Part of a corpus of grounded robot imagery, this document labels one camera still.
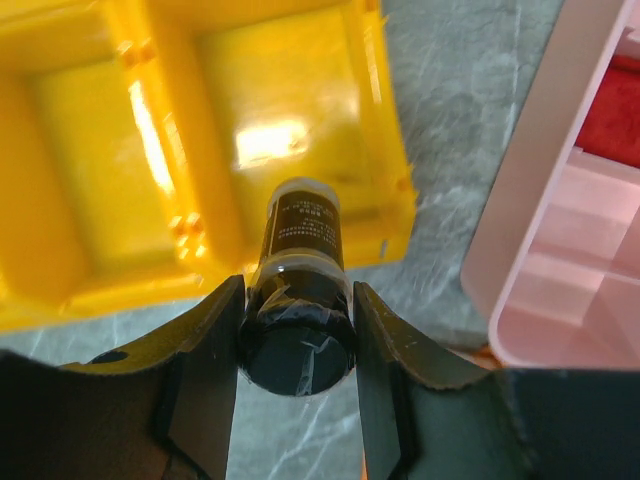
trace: black cap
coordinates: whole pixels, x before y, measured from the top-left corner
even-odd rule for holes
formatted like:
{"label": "black cap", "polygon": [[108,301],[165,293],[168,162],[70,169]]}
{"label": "black cap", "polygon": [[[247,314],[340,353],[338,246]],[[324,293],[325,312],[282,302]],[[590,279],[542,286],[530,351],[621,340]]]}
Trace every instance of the black cap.
{"label": "black cap", "polygon": [[338,383],[355,365],[355,330],[334,279],[290,270],[253,289],[240,327],[240,364],[270,392],[306,396]]}

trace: gray marble surface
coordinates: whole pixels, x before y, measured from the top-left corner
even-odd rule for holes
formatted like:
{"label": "gray marble surface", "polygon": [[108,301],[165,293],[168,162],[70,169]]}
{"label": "gray marble surface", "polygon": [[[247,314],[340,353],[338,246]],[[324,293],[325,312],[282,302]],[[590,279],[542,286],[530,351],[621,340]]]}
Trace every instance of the gray marble surface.
{"label": "gray marble surface", "polygon": [[[460,265],[562,0],[386,0],[387,40],[407,155],[420,190],[406,259],[350,272],[423,332],[477,347],[486,323]],[[176,302],[0,337],[49,363],[86,361],[194,305]],[[359,478],[355,378],[309,400],[240,379],[228,480]]]}

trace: orange object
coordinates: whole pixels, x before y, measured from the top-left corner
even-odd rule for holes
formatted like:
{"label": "orange object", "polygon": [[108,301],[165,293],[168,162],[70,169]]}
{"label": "orange object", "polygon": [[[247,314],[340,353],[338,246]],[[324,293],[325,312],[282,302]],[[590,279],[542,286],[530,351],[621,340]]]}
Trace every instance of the orange object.
{"label": "orange object", "polygon": [[0,330],[251,275],[296,176],[337,192],[345,267],[402,258],[382,25],[371,0],[0,2]]}

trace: pink organizer box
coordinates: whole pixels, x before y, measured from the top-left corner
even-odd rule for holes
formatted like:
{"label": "pink organizer box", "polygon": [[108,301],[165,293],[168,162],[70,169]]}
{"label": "pink organizer box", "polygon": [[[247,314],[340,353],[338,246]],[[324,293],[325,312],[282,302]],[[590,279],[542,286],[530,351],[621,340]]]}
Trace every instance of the pink organizer box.
{"label": "pink organizer box", "polygon": [[640,170],[575,146],[636,27],[640,2],[566,0],[549,39],[461,274],[505,364],[640,368]]}

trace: red object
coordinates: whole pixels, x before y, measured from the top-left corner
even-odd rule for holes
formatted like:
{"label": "red object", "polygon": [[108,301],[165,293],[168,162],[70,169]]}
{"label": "red object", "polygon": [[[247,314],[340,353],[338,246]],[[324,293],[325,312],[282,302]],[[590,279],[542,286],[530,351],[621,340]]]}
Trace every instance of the red object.
{"label": "red object", "polygon": [[585,152],[640,167],[640,60],[611,60],[576,145]]}

